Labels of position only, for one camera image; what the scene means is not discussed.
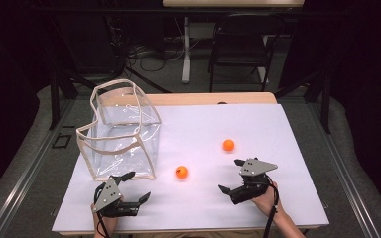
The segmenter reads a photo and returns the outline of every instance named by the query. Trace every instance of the clear plastic bag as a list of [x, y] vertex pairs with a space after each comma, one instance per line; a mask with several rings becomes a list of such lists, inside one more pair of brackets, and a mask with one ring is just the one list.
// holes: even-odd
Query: clear plastic bag
[[141, 88], [128, 79], [96, 86], [90, 98], [92, 123], [76, 140], [95, 180], [135, 172], [154, 179], [161, 118]]

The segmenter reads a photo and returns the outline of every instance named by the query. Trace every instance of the wire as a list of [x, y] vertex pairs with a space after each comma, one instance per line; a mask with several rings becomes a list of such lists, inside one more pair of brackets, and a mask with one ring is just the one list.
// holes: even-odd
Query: wire
[[269, 235], [269, 231], [271, 229], [271, 224], [274, 219], [275, 213], [277, 213], [277, 206], [278, 206], [278, 201], [280, 200], [280, 194], [278, 193], [277, 188], [273, 185], [271, 178], [268, 177], [268, 180], [270, 183], [268, 186], [270, 186], [274, 190], [274, 205], [271, 208], [267, 224], [265, 226], [265, 231], [264, 231], [264, 238], [267, 238]]
[[96, 230], [97, 230], [98, 234], [100, 234], [100, 236], [102, 236], [104, 238], [110, 238], [110, 237], [107, 237], [106, 235], [104, 235], [103, 233], [101, 233], [101, 231], [98, 229], [98, 226], [100, 226], [100, 224], [102, 224], [102, 221], [98, 221], [98, 223], [97, 223]]
[[153, 81], [149, 80], [148, 78], [144, 77], [143, 75], [139, 74], [137, 71], [135, 71], [134, 69], [130, 68], [130, 67], [126, 67], [127, 70], [129, 70], [131, 73], [135, 74], [137, 77], [139, 77], [141, 80], [143, 80], [144, 82], [150, 84], [151, 86], [159, 89], [160, 91], [162, 92], [166, 92], [166, 93], [171, 93], [171, 91], [157, 85], [156, 83], [154, 83]]
[[182, 42], [182, 50], [181, 50], [181, 53], [180, 53], [177, 57], [175, 57], [175, 58], [169, 58], [169, 60], [177, 60], [177, 59], [180, 58], [180, 57], [184, 54], [184, 52], [185, 52], [185, 38], [182, 38], [183, 34], [182, 34], [182, 31], [181, 31], [181, 27], [179, 27], [178, 20], [177, 20], [176, 18], [173, 18], [173, 19], [175, 20], [175, 25], [176, 25], [176, 27], [177, 27], [177, 29], [178, 29], [180, 39], [182, 39], [182, 40], [181, 40], [181, 42]]
[[106, 229], [106, 226], [104, 225], [104, 222], [103, 222], [103, 216], [101, 215], [100, 212], [97, 211], [97, 217], [98, 217], [98, 223], [101, 224], [101, 227], [103, 228], [103, 231], [104, 231], [104, 235], [101, 234], [100, 230], [98, 230], [98, 223], [97, 223], [97, 232], [102, 235], [103, 237], [105, 238], [110, 238], [110, 235], [109, 235], [109, 232], [107, 231]]
[[156, 68], [156, 69], [145, 69], [143, 67], [143, 61], [144, 61], [144, 59], [147, 59], [149, 57], [142, 57], [140, 62], [139, 62], [139, 66], [144, 71], [149, 71], [149, 72], [160, 71], [166, 65], [166, 59], [163, 56], [160, 56], [160, 57], [161, 57], [161, 60], [162, 60], [162, 65], [160, 67]]

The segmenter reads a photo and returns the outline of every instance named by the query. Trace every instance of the chair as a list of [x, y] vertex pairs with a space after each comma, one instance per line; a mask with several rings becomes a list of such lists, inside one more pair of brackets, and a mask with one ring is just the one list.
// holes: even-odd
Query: chair
[[[208, 68], [211, 73], [209, 91], [212, 92], [214, 85], [215, 65], [254, 67], [252, 73], [257, 67], [264, 67], [264, 80], [259, 76], [259, 83], [256, 82], [264, 91], [275, 42], [283, 29], [284, 21], [276, 15], [239, 13], [222, 17], [213, 32]], [[272, 41], [264, 43], [264, 37], [272, 37]]]

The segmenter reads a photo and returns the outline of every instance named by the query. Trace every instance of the orange ball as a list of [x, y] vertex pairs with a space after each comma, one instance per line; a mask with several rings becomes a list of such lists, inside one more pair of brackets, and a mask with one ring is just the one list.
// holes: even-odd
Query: orange ball
[[234, 142], [230, 139], [225, 140], [222, 143], [222, 149], [224, 149], [224, 151], [232, 151], [234, 149]]
[[179, 178], [179, 179], [184, 179], [187, 177], [188, 175], [188, 169], [184, 166], [179, 166], [176, 168], [176, 177]]

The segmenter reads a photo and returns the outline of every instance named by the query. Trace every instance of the human hand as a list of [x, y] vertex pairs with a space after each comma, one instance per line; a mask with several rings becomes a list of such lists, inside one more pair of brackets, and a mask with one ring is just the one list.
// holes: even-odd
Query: human hand
[[[94, 208], [94, 203], [91, 204], [91, 212]], [[94, 220], [94, 238], [103, 238], [104, 230], [101, 224], [99, 224], [98, 216], [96, 212], [92, 212], [92, 219]], [[117, 222], [119, 221], [119, 217], [102, 217], [104, 226], [106, 227], [107, 233], [109, 236], [112, 236], [114, 230], [116, 229]]]
[[[276, 189], [278, 189], [276, 182], [273, 181], [272, 184]], [[258, 207], [258, 209], [262, 213], [264, 213], [264, 215], [269, 216], [271, 209], [274, 206], [274, 199], [275, 199], [274, 189], [268, 186], [267, 191], [263, 195], [252, 198], [251, 200], [253, 201], [253, 203], [255, 203], [256, 207]], [[278, 201], [278, 205], [277, 205], [277, 211], [279, 210], [283, 211], [280, 200]]]
[[[273, 181], [273, 186], [278, 189], [277, 184]], [[270, 216], [271, 209], [274, 206], [275, 196], [274, 189], [268, 186], [267, 191], [258, 197], [252, 198], [253, 203], [256, 207], [264, 213], [266, 216]], [[278, 229], [281, 231], [286, 238], [302, 238], [305, 237], [302, 232], [296, 227], [292, 218], [284, 211], [281, 200], [278, 200], [276, 213], [274, 214], [274, 223], [277, 225]]]

